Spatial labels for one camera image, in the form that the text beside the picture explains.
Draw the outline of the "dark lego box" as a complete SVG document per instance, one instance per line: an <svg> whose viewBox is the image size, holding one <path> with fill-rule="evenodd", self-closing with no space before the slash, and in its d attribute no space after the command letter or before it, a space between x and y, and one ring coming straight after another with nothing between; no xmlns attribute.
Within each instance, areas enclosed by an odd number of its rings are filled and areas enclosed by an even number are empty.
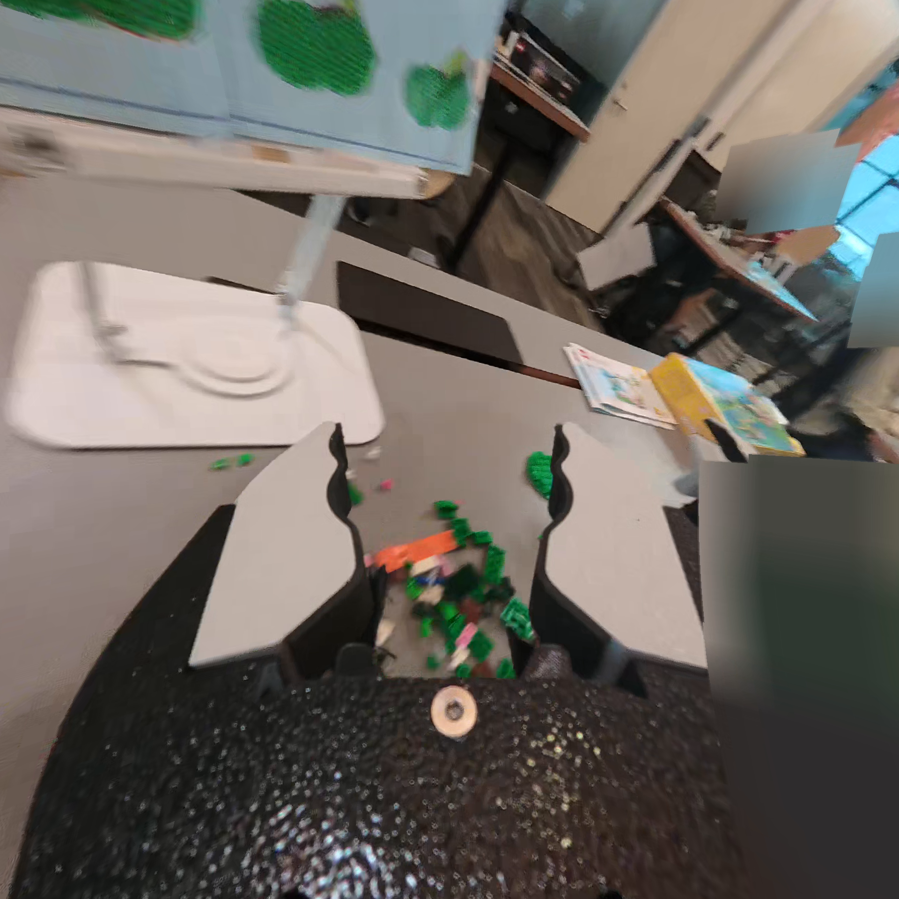
<svg viewBox="0 0 899 899"><path fill-rule="evenodd" d="M503 43L503 53L511 69L563 105L570 105L581 79L529 34L511 29Z"/></svg>

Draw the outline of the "open instruction booklet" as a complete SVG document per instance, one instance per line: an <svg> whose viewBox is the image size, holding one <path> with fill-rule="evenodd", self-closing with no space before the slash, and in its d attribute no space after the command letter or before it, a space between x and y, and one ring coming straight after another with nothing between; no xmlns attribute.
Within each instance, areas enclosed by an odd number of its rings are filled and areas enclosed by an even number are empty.
<svg viewBox="0 0 899 899"><path fill-rule="evenodd" d="M3 1L2 105L468 174L492 1Z"/></svg>

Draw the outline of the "yellow lego box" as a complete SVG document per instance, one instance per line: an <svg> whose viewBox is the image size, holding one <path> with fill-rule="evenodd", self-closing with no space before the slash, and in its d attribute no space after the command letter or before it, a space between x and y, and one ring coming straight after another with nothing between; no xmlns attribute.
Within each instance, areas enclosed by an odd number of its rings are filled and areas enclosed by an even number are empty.
<svg viewBox="0 0 899 899"><path fill-rule="evenodd" d="M746 379L680 354L665 356L648 376L681 432L713 442L710 420L746 455L805 455L786 417Z"/></svg>

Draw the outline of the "white door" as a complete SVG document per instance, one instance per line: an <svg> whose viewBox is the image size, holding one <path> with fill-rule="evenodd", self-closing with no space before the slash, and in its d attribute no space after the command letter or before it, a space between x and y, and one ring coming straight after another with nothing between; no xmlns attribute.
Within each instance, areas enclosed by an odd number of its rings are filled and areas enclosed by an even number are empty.
<svg viewBox="0 0 899 899"><path fill-rule="evenodd" d="M548 207L601 233L696 139L723 134L823 13L822 1L666 2L579 145Z"/></svg>

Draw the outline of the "white book stand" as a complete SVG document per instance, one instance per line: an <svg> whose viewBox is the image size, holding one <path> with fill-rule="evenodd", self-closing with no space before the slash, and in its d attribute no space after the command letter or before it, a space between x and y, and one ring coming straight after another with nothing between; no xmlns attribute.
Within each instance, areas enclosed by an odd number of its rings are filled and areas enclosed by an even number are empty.
<svg viewBox="0 0 899 899"><path fill-rule="evenodd" d="M433 199L454 174L247 140L153 134L2 108L2 172L89 184L304 193L273 294L80 251L43 265L16 339L8 420L69 450L286 447L328 421L351 445L385 416L359 328L308 299L348 197Z"/></svg>

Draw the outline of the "white paper sheet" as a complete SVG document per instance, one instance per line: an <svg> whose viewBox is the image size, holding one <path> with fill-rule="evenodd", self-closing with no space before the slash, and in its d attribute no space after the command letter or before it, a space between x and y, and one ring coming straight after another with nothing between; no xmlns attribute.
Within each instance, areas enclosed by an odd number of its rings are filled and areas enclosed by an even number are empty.
<svg viewBox="0 0 899 899"><path fill-rule="evenodd" d="M590 292L639 276L657 264L650 226L640 222L605 237L578 253L576 261Z"/></svg>

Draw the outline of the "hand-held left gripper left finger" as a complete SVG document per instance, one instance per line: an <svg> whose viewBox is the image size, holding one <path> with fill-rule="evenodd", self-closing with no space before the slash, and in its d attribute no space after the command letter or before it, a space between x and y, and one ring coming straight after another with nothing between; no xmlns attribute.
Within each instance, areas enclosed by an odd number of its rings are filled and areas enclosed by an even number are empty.
<svg viewBox="0 0 899 899"><path fill-rule="evenodd" d="M327 421L241 491L189 656L210 669L274 657L321 678L371 636L376 596L351 521L343 427Z"/></svg>

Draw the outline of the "wooden desk with black legs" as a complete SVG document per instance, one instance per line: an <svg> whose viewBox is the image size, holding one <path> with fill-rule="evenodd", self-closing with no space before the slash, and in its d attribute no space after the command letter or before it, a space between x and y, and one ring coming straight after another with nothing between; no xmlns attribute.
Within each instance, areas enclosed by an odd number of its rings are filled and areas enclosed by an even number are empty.
<svg viewBox="0 0 899 899"><path fill-rule="evenodd" d="M709 259L723 277L769 300L793 317L809 323L818 321L806 306L759 264L704 231L690 212L680 208L665 195L658 199L657 204L675 227Z"/></svg>
<svg viewBox="0 0 899 899"><path fill-rule="evenodd" d="M542 88L494 58L488 96L489 123L501 138L497 161L505 176L518 160L535 163L542 195L563 156L590 140L590 128Z"/></svg>

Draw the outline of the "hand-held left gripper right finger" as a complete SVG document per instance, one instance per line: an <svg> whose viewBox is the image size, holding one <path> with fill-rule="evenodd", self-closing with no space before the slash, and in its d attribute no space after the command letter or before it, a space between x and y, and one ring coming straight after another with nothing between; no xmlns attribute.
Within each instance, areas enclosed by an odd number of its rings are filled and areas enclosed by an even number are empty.
<svg viewBox="0 0 899 899"><path fill-rule="evenodd" d="M638 662L706 676L700 614L649 479L573 422L556 425L550 466L531 585L539 643L564 649L584 680Z"/></svg>

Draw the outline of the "orange brick separator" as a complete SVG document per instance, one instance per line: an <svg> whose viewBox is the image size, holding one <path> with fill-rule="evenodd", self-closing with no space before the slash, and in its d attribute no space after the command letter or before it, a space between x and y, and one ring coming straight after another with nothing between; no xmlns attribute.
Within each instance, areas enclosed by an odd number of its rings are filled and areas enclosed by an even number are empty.
<svg viewBox="0 0 899 899"><path fill-rule="evenodd" d="M376 568L383 567L393 573L404 567L412 567L432 556L441 556L459 549L459 543L452 531L443 531L407 544L387 546L369 558Z"/></svg>

